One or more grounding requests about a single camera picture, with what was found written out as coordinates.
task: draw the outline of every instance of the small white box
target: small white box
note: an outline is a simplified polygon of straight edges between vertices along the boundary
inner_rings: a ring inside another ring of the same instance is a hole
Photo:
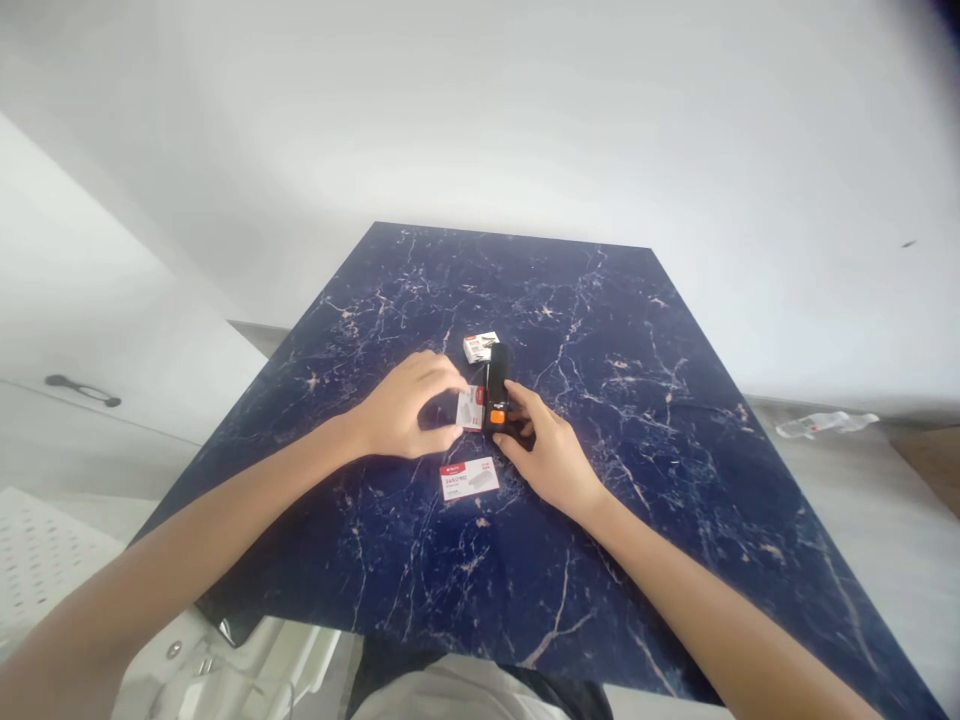
[[[444,500],[456,500],[488,490],[497,490],[500,488],[500,480],[497,479],[493,458],[480,458],[440,468],[440,485]]]
[[[490,362],[490,346],[500,342],[495,332],[471,335],[463,339],[463,352],[471,365],[478,362]]]
[[[470,385],[470,392],[457,398],[457,425],[467,432],[483,428],[483,385]]]

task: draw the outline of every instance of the dark shorts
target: dark shorts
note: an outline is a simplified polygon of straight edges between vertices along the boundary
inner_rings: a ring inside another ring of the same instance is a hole
[[[444,655],[435,650],[409,648],[383,638],[364,639],[363,657],[347,705],[347,720],[377,690],[401,675],[423,670]],[[499,667],[533,690],[545,703],[563,710],[571,720],[613,720],[610,703],[599,683],[548,677],[536,670],[512,665]]]

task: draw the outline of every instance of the white wall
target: white wall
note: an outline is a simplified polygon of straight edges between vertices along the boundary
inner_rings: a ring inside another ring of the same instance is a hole
[[[960,417],[960,73],[909,5],[43,0],[0,103],[234,319],[377,219],[644,245],[744,391]]]

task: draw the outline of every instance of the cabinet handle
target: cabinet handle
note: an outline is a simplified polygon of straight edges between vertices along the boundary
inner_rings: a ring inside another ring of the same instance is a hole
[[[115,398],[110,393],[105,393],[103,390],[98,390],[89,385],[79,385],[63,375],[47,375],[43,382],[52,387],[70,388],[92,400],[99,400],[107,407],[116,407],[120,404],[120,398]]]

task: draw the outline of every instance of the white perforated panel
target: white perforated panel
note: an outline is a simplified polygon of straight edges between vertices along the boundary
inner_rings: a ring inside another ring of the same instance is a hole
[[[30,628],[123,551],[98,530],[16,488],[0,492],[0,634]]]

